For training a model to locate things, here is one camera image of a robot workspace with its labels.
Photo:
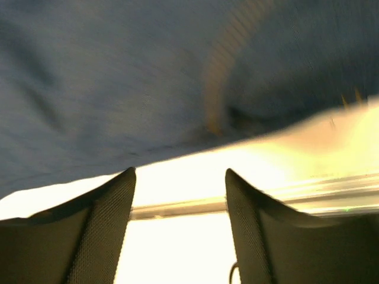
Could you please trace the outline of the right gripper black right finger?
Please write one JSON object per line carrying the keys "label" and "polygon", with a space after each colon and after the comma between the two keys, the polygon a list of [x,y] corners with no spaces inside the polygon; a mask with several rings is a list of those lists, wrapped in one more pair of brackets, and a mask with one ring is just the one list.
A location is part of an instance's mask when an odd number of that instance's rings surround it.
{"label": "right gripper black right finger", "polygon": [[377,283],[378,217],[316,217],[225,175],[242,283]]}

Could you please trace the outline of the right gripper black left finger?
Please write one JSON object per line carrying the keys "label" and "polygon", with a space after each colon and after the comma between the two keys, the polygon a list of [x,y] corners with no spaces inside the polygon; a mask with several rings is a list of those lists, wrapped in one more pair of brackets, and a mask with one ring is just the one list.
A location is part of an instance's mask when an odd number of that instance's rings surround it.
{"label": "right gripper black left finger", "polygon": [[1,283],[113,283],[136,173],[28,218],[1,221]]}

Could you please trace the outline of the dark blue denim trousers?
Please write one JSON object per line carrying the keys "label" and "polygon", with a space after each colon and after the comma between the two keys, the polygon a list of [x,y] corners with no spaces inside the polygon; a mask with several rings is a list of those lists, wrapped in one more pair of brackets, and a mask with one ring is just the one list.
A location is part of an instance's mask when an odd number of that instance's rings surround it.
{"label": "dark blue denim trousers", "polygon": [[377,93],[377,1],[2,1],[1,196]]}

